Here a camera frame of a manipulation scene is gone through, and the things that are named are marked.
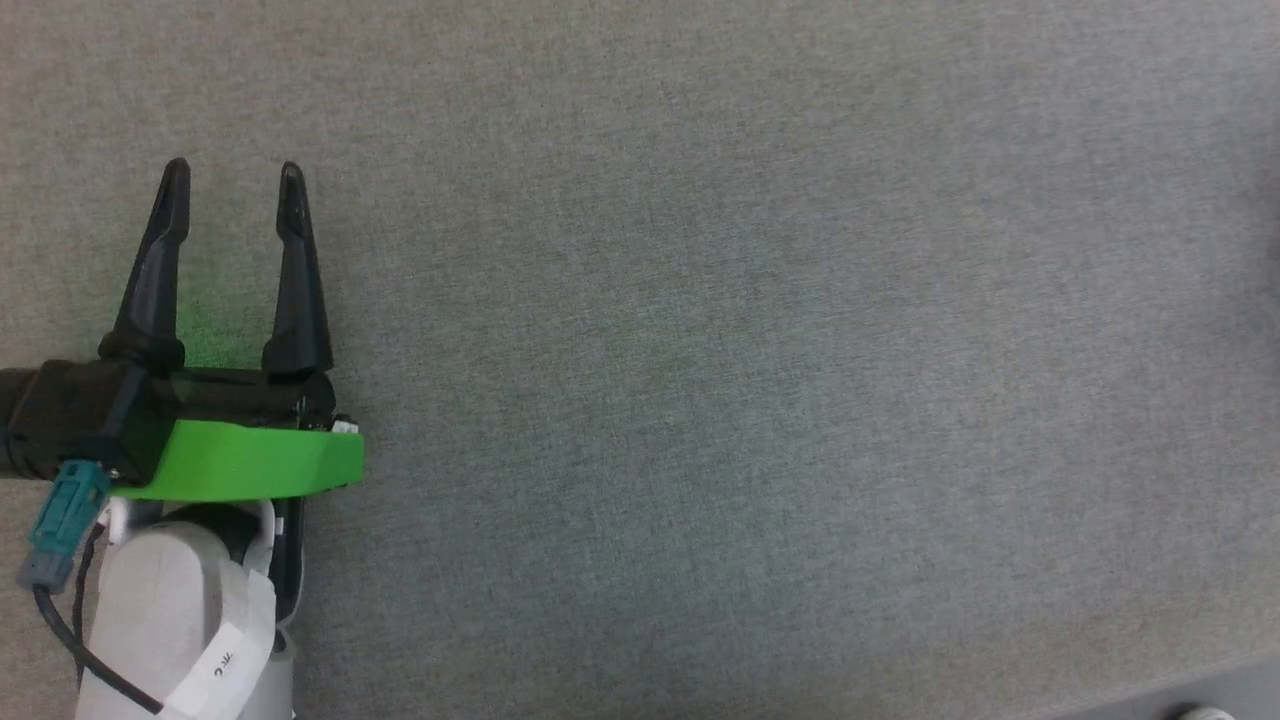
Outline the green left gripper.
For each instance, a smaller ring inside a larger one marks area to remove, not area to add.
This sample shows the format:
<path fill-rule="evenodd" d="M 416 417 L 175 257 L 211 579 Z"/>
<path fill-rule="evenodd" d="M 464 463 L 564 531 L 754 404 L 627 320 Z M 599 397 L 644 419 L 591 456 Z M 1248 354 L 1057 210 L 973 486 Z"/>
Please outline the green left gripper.
<path fill-rule="evenodd" d="M 189 233 L 189 163 L 164 168 L 148 222 L 102 360 L 151 373 L 186 364 L 177 336 L 178 265 Z M 308 497 L 364 479 L 365 438 L 337 409 L 323 277 L 305 174 L 282 167 L 276 205 L 282 269 L 264 375 L 191 368 L 157 384 L 177 423 L 146 486 L 115 482 L 111 495 L 179 503 L 236 503 Z"/>

